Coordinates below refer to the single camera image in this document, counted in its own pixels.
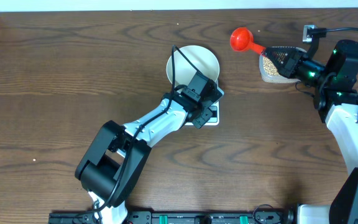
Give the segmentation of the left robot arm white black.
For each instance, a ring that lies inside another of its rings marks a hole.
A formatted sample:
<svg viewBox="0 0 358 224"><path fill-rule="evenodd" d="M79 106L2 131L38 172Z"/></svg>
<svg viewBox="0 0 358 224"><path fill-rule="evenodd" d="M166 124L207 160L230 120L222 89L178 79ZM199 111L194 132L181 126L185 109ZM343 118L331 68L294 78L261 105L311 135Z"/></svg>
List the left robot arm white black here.
<svg viewBox="0 0 358 224"><path fill-rule="evenodd" d="M152 147L186 123L203 127L211 107L224 95L212 79L196 72L187 85L172 85L160 104L143 117L123 125L102 125L78 164L75 177L93 199L90 211L75 215L74 223L122 223L126 198L133 191Z"/></svg>

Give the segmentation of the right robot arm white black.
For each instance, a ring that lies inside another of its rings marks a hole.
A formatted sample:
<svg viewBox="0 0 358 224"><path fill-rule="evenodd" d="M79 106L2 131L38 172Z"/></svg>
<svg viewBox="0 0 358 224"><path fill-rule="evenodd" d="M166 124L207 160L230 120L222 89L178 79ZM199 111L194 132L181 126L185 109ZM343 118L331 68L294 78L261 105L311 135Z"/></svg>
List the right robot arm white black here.
<svg viewBox="0 0 358 224"><path fill-rule="evenodd" d="M299 205L288 223L358 223L358 42L340 40L327 62L312 59L317 46L305 52L295 47L267 47L262 55L288 79L314 88L313 104L332 132L344 159L347 180L330 205Z"/></svg>

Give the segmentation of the red measuring scoop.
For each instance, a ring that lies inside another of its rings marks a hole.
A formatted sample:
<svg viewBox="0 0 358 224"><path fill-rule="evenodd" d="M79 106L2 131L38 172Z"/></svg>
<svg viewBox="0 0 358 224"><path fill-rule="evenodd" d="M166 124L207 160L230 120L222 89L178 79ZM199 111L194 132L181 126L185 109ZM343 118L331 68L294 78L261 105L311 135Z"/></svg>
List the red measuring scoop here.
<svg viewBox="0 0 358 224"><path fill-rule="evenodd" d="M235 52L253 51L262 55L265 47L254 43L254 36L246 27L239 27L230 37L230 46Z"/></svg>

